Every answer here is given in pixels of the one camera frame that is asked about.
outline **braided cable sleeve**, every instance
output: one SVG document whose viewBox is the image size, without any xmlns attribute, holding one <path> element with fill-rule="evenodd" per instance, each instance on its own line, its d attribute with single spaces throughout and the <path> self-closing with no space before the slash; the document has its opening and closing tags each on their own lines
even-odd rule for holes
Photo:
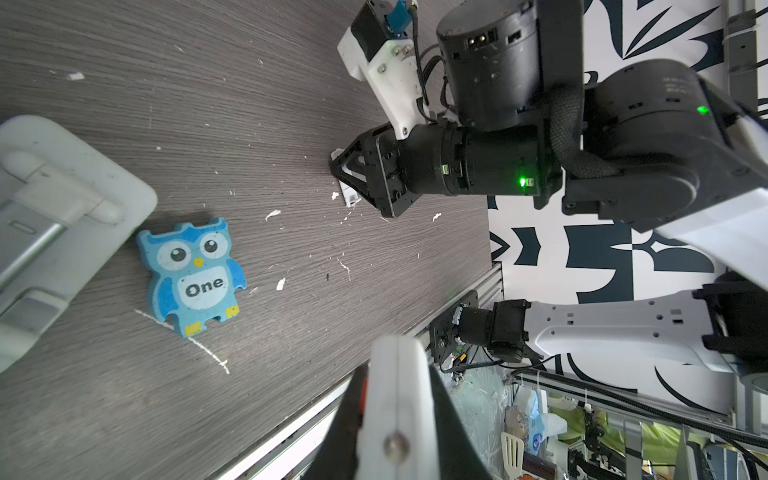
<svg viewBox="0 0 768 480">
<path fill-rule="evenodd" d="M 557 87 L 550 92 L 550 139 L 554 155 L 565 171 L 578 178 L 618 175 L 616 167 L 579 146 L 581 97 L 581 89 L 577 88 Z"/>
</svg>

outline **gray wooden table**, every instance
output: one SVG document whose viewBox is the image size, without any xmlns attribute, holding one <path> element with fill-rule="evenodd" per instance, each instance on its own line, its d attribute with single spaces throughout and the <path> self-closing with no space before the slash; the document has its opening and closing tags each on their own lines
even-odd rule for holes
<svg viewBox="0 0 768 480">
<path fill-rule="evenodd" d="M 449 5 L 423 3 L 427 45 Z M 259 287 L 195 337 L 227 375 L 135 311 L 149 272 L 127 243 L 0 374 L 0 478 L 205 478 L 490 267 L 483 197 L 389 222 L 331 200 L 329 152 L 386 121 L 336 53 L 359 7 L 0 3 L 0 119 L 51 118 L 148 182 L 153 233 L 225 217 Z"/>
</svg>

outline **blue connector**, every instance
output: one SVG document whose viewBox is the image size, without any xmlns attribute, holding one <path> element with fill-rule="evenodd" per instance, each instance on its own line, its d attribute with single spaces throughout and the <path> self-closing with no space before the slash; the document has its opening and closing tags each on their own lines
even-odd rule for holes
<svg viewBox="0 0 768 480">
<path fill-rule="evenodd" d="M 409 0 L 396 0 L 395 8 L 386 16 L 387 24 L 396 35 L 402 34 L 411 25 L 408 3 Z"/>
</svg>

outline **owl eye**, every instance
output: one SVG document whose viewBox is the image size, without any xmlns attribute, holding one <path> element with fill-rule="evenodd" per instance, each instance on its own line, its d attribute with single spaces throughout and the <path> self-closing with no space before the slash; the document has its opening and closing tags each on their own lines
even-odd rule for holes
<svg viewBox="0 0 768 480">
<path fill-rule="evenodd" d="M 190 251 L 189 244 L 171 240 L 157 251 L 157 263 L 166 270 L 181 270 L 190 262 Z"/>
<path fill-rule="evenodd" d="M 183 248 L 174 248 L 170 252 L 170 259 L 174 262 L 182 262 L 185 258 L 187 258 L 187 252 Z"/>
<path fill-rule="evenodd" d="M 209 232 L 200 238 L 200 253 L 208 258 L 219 258 L 227 254 L 230 243 L 219 232 Z"/>
</svg>

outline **owl wing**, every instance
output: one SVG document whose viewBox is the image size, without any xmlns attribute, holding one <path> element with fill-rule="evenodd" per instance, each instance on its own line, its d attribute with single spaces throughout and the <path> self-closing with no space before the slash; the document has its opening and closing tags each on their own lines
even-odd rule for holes
<svg viewBox="0 0 768 480">
<path fill-rule="evenodd" d="M 227 259 L 227 266 L 230 268 L 230 273 L 232 274 L 232 287 L 235 289 L 245 289 L 246 283 L 243 267 L 231 258 Z"/>
<path fill-rule="evenodd" d="M 157 318 L 161 322 L 165 320 L 168 313 L 173 313 L 179 310 L 179 304 L 174 299 L 174 281 L 169 276 L 165 277 L 162 282 L 157 286 L 154 291 L 155 299 L 157 300 Z"/>
</svg>

